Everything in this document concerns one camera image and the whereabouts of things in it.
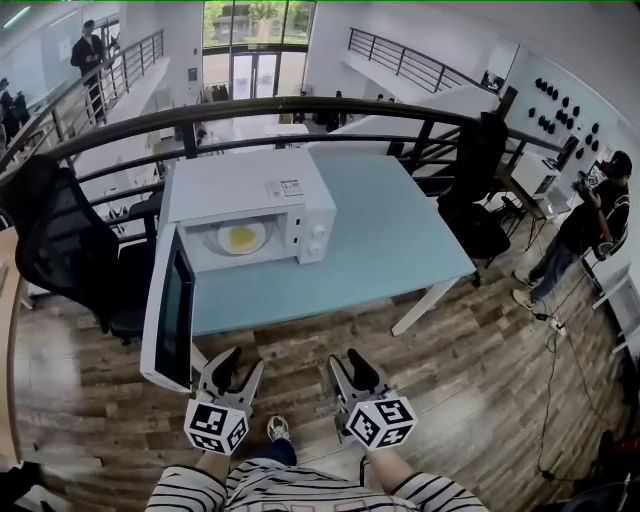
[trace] light fixture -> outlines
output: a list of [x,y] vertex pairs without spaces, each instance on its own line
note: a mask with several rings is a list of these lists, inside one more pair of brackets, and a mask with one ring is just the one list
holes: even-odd
[[24,9],[22,9],[18,14],[16,14],[13,18],[11,18],[9,21],[7,21],[2,28],[9,28],[16,21],[18,21],[18,18],[21,18],[22,16],[27,14],[27,11],[29,9],[31,9],[31,6],[28,6],[28,7],[25,7]]
[[60,18],[59,20],[54,21],[51,25],[49,25],[50,27],[54,27],[55,25],[57,25],[58,23],[60,23],[61,21],[66,20],[67,18],[70,18],[71,16],[73,16],[76,12],[78,11],[72,11],[69,14],[67,14],[66,16],[63,16],[62,18]]

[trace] wooden floor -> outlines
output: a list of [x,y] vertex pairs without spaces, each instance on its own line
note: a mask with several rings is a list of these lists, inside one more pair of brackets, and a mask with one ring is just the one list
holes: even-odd
[[[463,279],[403,336],[390,327],[416,294],[351,311],[288,322],[255,331],[200,338],[207,356],[244,349],[241,376],[256,358],[266,368],[252,431],[240,449],[247,456],[266,442],[269,415],[284,414],[301,461],[349,479],[358,478],[357,447],[341,450],[333,427],[333,396],[326,374],[329,354],[354,347],[380,364],[393,386],[420,415],[403,446],[416,468],[452,477],[494,512],[530,510],[570,485],[548,483],[537,470],[552,355],[548,324],[510,297],[515,266],[531,266],[540,247],[523,253],[528,225],[512,248],[488,269],[475,289]],[[553,226],[541,237],[549,240]],[[558,297],[582,276],[575,266]],[[559,476],[580,476],[596,455],[600,434],[620,432],[628,417],[617,382],[619,360],[610,356],[614,327],[605,309],[595,313],[593,285],[584,279],[561,309],[576,346],[595,407],[590,410],[569,343],[558,347],[553,400],[542,465]],[[138,370],[139,345],[122,347],[103,335],[92,316],[61,298],[23,311],[15,372],[23,449],[100,457],[101,469],[47,466],[50,488],[78,510],[141,510],[169,464],[190,464],[198,453],[182,433],[187,397],[146,382]]]

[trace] striped shirt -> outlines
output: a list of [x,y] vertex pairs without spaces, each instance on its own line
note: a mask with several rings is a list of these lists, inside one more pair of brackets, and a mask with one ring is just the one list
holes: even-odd
[[149,512],[373,509],[487,512],[469,491],[441,476],[416,473],[386,495],[314,469],[289,467],[271,459],[243,462],[231,472],[226,485],[195,468],[169,467],[147,505]]

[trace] light blue table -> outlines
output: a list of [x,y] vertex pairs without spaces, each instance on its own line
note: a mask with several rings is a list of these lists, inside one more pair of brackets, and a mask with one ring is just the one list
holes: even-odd
[[398,335],[475,267],[393,157],[317,156],[337,207],[324,260],[257,263],[196,278],[193,334],[348,308],[432,287],[392,329]]

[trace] microwave knob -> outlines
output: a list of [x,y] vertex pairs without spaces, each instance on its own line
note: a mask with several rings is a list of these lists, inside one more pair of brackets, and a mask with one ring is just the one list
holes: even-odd
[[327,232],[327,228],[325,228],[322,224],[318,224],[315,228],[313,228],[312,234],[314,238],[321,238]]
[[318,254],[322,249],[322,246],[318,242],[312,242],[309,244],[309,254]]

